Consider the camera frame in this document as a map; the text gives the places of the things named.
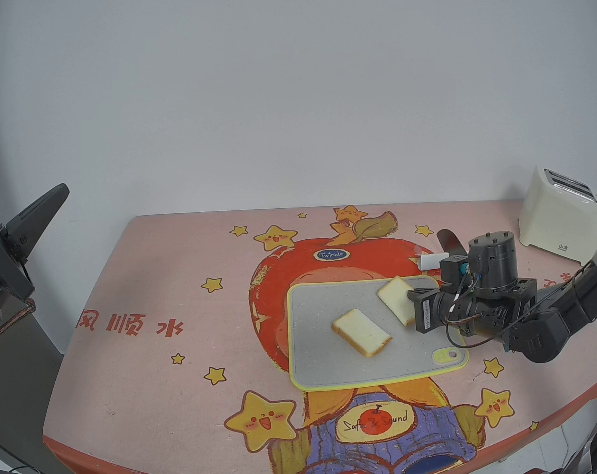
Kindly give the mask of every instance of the purple overalls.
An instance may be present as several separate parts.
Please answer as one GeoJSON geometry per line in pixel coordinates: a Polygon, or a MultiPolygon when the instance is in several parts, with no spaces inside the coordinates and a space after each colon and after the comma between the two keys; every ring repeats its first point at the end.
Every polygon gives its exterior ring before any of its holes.
{"type": "MultiPolygon", "coordinates": [[[[371,402],[396,400],[386,393],[357,395],[349,409],[371,402]]],[[[417,426],[398,438],[376,444],[348,444],[336,440],[336,419],[310,427],[312,451],[305,474],[429,474],[455,462],[474,458],[469,444],[449,407],[413,407],[417,426]]]]}

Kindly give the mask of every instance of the toaster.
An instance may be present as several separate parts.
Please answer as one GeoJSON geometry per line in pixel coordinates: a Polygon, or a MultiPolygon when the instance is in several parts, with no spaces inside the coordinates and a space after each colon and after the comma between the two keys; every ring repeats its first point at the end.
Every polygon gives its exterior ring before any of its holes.
{"type": "Polygon", "coordinates": [[[536,167],[520,217],[520,242],[586,264],[597,251],[597,193],[536,167]]]}

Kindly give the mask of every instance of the bread slice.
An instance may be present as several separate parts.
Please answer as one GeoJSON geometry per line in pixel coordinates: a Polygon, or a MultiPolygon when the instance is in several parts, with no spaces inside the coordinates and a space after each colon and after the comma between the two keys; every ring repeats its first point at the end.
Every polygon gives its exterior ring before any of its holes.
{"type": "Polygon", "coordinates": [[[408,298],[408,290],[413,289],[405,280],[399,276],[387,282],[381,287],[377,296],[380,297],[388,308],[397,316],[405,326],[415,322],[415,305],[408,298]]]}
{"type": "Polygon", "coordinates": [[[360,309],[353,309],[341,316],[332,323],[331,328],[367,358],[382,351],[392,339],[360,309]]]}

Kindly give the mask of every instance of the table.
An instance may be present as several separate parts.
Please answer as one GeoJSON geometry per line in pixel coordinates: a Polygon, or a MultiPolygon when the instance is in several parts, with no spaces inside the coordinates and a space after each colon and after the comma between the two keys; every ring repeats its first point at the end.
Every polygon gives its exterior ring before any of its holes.
{"type": "MultiPolygon", "coordinates": [[[[441,228],[465,245],[517,235],[520,206],[136,217],[77,323],[44,441],[77,473],[466,473],[498,460],[597,397],[597,321],[547,364],[493,342],[452,373],[303,393],[287,374],[285,300],[300,282],[419,274],[416,255],[441,250],[441,228]],[[353,426],[387,404],[403,417],[386,430],[353,426]]],[[[517,241],[516,252],[520,276],[540,287],[579,267],[517,241]]]]}

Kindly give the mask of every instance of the small red apple print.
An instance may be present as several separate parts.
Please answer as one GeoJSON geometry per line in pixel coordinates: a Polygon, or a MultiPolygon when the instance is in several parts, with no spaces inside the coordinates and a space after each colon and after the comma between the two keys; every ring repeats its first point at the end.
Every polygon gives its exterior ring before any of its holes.
{"type": "Polygon", "coordinates": [[[375,409],[367,409],[360,415],[360,428],[368,435],[379,435],[390,429],[393,417],[377,405],[375,409]]]}

